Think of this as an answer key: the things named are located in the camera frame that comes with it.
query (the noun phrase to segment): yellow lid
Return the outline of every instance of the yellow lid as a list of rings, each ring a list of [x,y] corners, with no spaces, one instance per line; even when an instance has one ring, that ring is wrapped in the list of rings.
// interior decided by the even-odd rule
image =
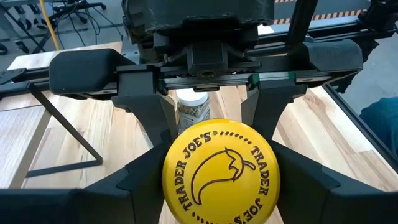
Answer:
[[[184,131],[163,166],[167,205],[180,223],[264,223],[279,196],[279,168],[249,126],[211,119]]]

